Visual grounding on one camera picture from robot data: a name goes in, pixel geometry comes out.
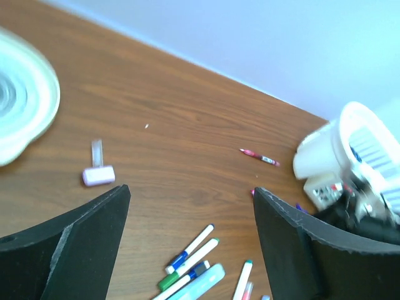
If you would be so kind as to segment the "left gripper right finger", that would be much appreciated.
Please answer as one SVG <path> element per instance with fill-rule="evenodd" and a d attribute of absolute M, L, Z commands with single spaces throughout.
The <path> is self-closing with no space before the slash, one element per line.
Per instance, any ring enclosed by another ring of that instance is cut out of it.
<path fill-rule="evenodd" d="M 262 187 L 253 203 L 274 299 L 399 298 L 399 245 L 343 231 Z"/>

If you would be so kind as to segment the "red pen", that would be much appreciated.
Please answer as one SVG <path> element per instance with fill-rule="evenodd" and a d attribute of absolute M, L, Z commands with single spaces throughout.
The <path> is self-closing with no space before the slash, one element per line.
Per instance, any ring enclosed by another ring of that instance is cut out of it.
<path fill-rule="evenodd" d="M 280 166 L 280 163 L 279 163 L 279 162 L 277 162 L 276 160 L 271 159 L 271 158 L 269 158 L 269 157 L 267 157 L 267 156 L 263 156 L 263 155 L 261 155 L 261 154 L 258 154 L 258 153 L 255 153 L 255 152 L 253 152 L 253 151 L 250 151 L 250 150 L 248 150 L 248 149 L 239 149 L 239 150 L 240 150 L 243 154 L 245 154 L 245 155 L 247 155 L 247 156 L 250 156 L 250 157 L 252 157 L 252 158 L 258 159 L 258 160 L 260 160 L 260 161 L 263 161 L 263 162 L 265 162 L 265 163 L 271 164 L 271 165 L 273 165 L 273 166 L 277 166 L 277 167 Z"/>

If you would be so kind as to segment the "purple black highlighter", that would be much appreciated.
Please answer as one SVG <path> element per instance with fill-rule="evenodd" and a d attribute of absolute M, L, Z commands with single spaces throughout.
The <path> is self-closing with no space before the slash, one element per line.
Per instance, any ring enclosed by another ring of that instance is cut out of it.
<path fill-rule="evenodd" d="M 302 212 L 304 212 L 304 213 L 306 213 L 306 214 L 308 214 L 308 211 L 306 210 L 306 209 L 304 209 L 300 204 L 296 204 L 296 208 L 298 209 L 298 210 L 300 210 L 300 211 L 302 211 Z"/>

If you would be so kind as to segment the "clear pen cap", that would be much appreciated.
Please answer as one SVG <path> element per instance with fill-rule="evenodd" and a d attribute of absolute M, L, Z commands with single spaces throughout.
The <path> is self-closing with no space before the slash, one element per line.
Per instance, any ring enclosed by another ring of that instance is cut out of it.
<path fill-rule="evenodd" d="M 103 167 L 103 143 L 101 139 L 91 142 L 92 166 L 94 168 Z"/>

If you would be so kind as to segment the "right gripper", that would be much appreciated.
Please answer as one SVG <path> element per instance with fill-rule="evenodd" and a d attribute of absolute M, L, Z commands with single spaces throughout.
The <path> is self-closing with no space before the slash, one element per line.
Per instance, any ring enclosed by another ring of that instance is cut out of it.
<path fill-rule="evenodd" d="M 392 216 L 356 216 L 357 197 L 343 191 L 336 202 L 313 216 L 343 231 L 389 244 L 399 245 L 399 224 Z"/>

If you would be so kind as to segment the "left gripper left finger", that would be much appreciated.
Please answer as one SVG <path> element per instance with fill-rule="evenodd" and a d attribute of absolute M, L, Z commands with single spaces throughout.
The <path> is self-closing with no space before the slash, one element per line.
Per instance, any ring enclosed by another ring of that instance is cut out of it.
<path fill-rule="evenodd" d="M 127 185 L 1 238 L 1 299 L 105 299 L 128 216 Z"/>

